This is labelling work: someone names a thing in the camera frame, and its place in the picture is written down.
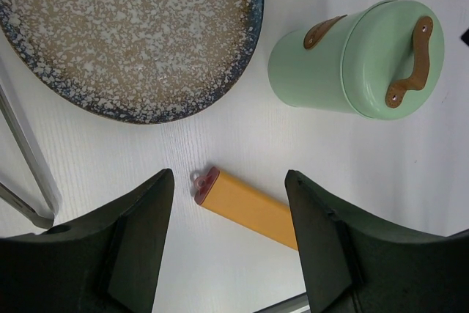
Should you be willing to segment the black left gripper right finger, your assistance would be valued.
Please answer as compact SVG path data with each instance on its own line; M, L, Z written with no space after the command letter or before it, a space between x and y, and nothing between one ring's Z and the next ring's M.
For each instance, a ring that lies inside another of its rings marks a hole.
M400 226L291 170L285 188L312 312L466 312L468 232Z

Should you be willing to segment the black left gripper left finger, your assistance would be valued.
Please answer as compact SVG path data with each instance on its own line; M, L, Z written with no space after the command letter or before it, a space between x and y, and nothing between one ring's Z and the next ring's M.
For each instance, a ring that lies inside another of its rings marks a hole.
M40 234L1 240L3 312L151 312L174 196L163 169Z

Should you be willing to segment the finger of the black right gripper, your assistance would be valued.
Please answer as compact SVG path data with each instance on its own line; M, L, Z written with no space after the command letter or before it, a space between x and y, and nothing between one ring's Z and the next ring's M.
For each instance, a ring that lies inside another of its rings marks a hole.
M467 29L460 37L464 44L469 45L469 29Z

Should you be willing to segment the green round lid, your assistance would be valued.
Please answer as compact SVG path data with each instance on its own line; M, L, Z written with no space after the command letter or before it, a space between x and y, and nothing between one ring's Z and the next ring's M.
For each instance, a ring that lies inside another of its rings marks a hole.
M422 89L396 89L422 66L429 74ZM393 120L417 111L432 94L444 60L440 21L428 6L409 0L382 1L359 15L342 59L344 92L352 108L370 119Z

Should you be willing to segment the metal food tongs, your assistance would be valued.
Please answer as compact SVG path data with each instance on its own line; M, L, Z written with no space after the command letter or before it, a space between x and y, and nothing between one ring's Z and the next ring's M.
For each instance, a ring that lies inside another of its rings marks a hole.
M5 184L1 184L1 198L36 227L50 229L59 212L61 194L3 62L1 63L1 113L47 205L47 210L37 211Z

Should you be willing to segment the green cylindrical lunch container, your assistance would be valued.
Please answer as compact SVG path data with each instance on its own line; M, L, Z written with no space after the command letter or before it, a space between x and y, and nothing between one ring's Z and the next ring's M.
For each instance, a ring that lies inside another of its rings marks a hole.
M282 37L267 72L275 95L289 106L353 113L343 84L344 50L361 14L340 15Z

